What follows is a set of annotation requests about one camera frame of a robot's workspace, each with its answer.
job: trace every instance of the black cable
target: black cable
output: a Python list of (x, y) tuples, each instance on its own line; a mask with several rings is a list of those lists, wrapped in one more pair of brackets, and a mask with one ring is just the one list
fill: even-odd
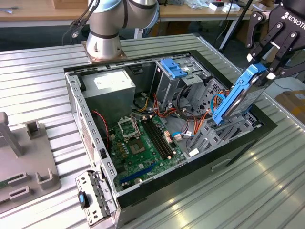
[(92, 7), (92, 9), (90, 10), (90, 13), (88, 14), (88, 16), (86, 17), (86, 20), (89, 20), (89, 17), (93, 14), (93, 12), (96, 10), (96, 8), (99, 6), (100, 4), (100, 0), (97, 0), (95, 5)]
[(292, 89), (286, 88), (286, 87), (282, 87), (282, 86), (278, 85), (275, 81), (274, 81), (274, 83), (275, 83), (276, 86), (278, 86), (278, 87), (280, 87), (280, 88), (282, 88), (282, 89), (284, 89), (284, 90), (289, 90), (289, 91), (292, 92)]
[(157, 31), (157, 37), (159, 36), (159, 32), (160, 32), (160, 27), (161, 27), (161, 17), (160, 17), (160, 11), (159, 11), (159, 20), (160, 20), (160, 25), (158, 26), (158, 31)]
[(77, 27), (79, 26), (80, 20), (86, 15), (86, 13), (87, 13), (88, 10), (90, 9), (90, 7), (91, 7), (91, 5), (93, 4), (93, 2), (94, 2), (94, 0), (91, 0), (91, 2), (89, 3), (87, 9), (82, 13), (82, 15), (81, 15), (78, 19), (74, 20), (74, 21), (70, 24), (69, 30), (66, 31), (66, 32), (63, 34), (63, 36), (61, 37), (61, 45), (62, 45), (62, 46), (63, 46), (63, 40), (64, 40), (65, 36), (67, 35), (67, 33), (70, 32), (70, 31), (72, 31), (74, 27), (77, 28)]
[(238, 27), (240, 26), (240, 24), (242, 23), (242, 20), (243, 20), (245, 14), (247, 13), (249, 7), (251, 6), (252, 2), (253, 2), (253, 0), (249, 0), (249, 1), (247, 2), (246, 6), (244, 7), (243, 12), (242, 12), (241, 15), (239, 16), (239, 18), (238, 18), (238, 20), (237, 20), (235, 26), (233, 27), (233, 29), (232, 29), (232, 31), (231, 31), (231, 33), (230, 33), (228, 39), (227, 39), (226, 42), (224, 43), (223, 48), (219, 50), (221, 53), (224, 52), (226, 46), (228, 45), (228, 42), (229, 42), (229, 41), (231, 40), (231, 38), (234, 36), (235, 31), (237, 30), (237, 28), (238, 28)]
[(67, 35), (67, 33), (68, 32), (70, 32), (71, 31), (71, 28), (68, 30), (68, 31), (66, 31), (64, 34), (63, 34), (63, 36), (61, 37), (61, 45), (63, 46), (63, 39), (65, 38), (65, 36)]
[(84, 16), (85, 14), (89, 11), (91, 5), (93, 4), (94, 0), (91, 0), (91, 2), (89, 3), (87, 9), (84, 11), (84, 13), (82, 13), (82, 15), (77, 19), (78, 21), (80, 21)]
[(177, 95), (177, 99), (176, 99), (176, 109), (177, 109), (177, 113), (178, 115), (184, 119), (185, 121), (188, 121), (188, 122), (194, 122), (196, 118), (201, 118), (201, 116), (194, 116), (191, 112), (189, 111), (184, 111), (182, 112), (181, 108), (180, 108), (180, 99), (182, 97), (182, 95), (190, 88), (190, 86), (187, 86), (185, 85), (182, 90), (178, 93)]
[(186, 150), (187, 150), (187, 152), (189, 153), (190, 151), (189, 151), (189, 149), (187, 148), (187, 142), (190, 140), (190, 137), (186, 140), (186, 142), (185, 142), (185, 147), (186, 147)]
[[(232, 8), (232, 4), (233, 4), (233, 0), (230, 0), (230, 9), (229, 9), (229, 11), (228, 11), (228, 13), (227, 13), (227, 16), (225, 17), (225, 22), (227, 21), (227, 19), (228, 19), (228, 16), (229, 16), (229, 14), (230, 14), (230, 11), (231, 11), (231, 8)], [(222, 30), (221, 32), (219, 32), (218, 34), (217, 34), (217, 37), (215, 38), (215, 41), (214, 41), (214, 43), (213, 43), (213, 46), (215, 47), (215, 44), (216, 44), (216, 41), (219, 39), (219, 37), (220, 37), (220, 35), (224, 32), (224, 30)]]
[(96, 3), (95, 3), (95, 5), (94, 5), (94, 6), (92, 7), (92, 9), (90, 10), (90, 13), (88, 14), (88, 16), (87, 16), (86, 18), (82, 19), (82, 20), (79, 22), (79, 24), (76, 26), (76, 28), (75, 28), (74, 31), (72, 32), (72, 37), (73, 37), (73, 38), (76, 38), (76, 37), (80, 34), (82, 28), (87, 24), (87, 21), (89, 20), (89, 17), (91, 17), (91, 15), (92, 15), (93, 12), (97, 9), (97, 7), (99, 6), (99, 4), (100, 4), (100, 0), (97, 0)]

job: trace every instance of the table leg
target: table leg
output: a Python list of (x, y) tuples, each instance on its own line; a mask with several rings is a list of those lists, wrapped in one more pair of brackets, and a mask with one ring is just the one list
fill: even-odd
[(135, 29), (134, 30), (134, 39), (139, 39), (139, 38), (142, 38), (142, 35), (143, 35), (143, 29)]
[(230, 34), (232, 33), (232, 30), (233, 30), (234, 26), (236, 25), (236, 23), (237, 23), (237, 20), (234, 20), (234, 21), (232, 22), (232, 24), (231, 24), (231, 26), (230, 26), (230, 28), (229, 28), (227, 34), (225, 35), (224, 40), (223, 40), (223, 42), (221, 43), (219, 49), (222, 49), (222, 48), (224, 47), (224, 44), (225, 44), (225, 42), (228, 40), (228, 38), (229, 38)]

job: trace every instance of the metal table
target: metal table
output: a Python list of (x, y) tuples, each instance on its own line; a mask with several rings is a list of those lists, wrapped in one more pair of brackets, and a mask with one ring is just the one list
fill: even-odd
[[(122, 41), (128, 57), (198, 50), (233, 82), (240, 74), (201, 37)], [(73, 117), (63, 68), (88, 63), (81, 45), (0, 53), (0, 110), (18, 128), (47, 127), (62, 187), (0, 215), (0, 228), (88, 228), (74, 178), (90, 167)], [(278, 127), (224, 171), (136, 219), (125, 228), (303, 228), (305, 133), (271, 98), (256, 103)]]

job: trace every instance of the cardboard box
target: cardboard box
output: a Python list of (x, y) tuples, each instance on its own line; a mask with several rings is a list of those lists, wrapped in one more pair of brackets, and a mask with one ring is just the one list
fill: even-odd
[(88, 0), (53, 0), (56, 9), (86, 9)]
[(283, 92), (275, 100), (305, 124), (305, 90)]

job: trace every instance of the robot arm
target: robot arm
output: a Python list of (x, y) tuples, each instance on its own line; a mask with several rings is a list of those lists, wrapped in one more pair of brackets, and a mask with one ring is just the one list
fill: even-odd
[[(255, 31), (268, 20), (268, 34), (257, 42)], [(255, 100), (276, 77), (288, 77), (305, 70), (304, 62), (294, 67), (286, 63), (300, 49), (305, 48), (305, 1), (283, 0), (270, 13), (254, 12), (250, 18), (246, 47), (250, 66), (238, 78), (228, 96), (223, 99), (213, 115), (219, 125), (230, 117), (247, 112)], [(279, 50), (267, 68), (260, 63), (273, 46)]]

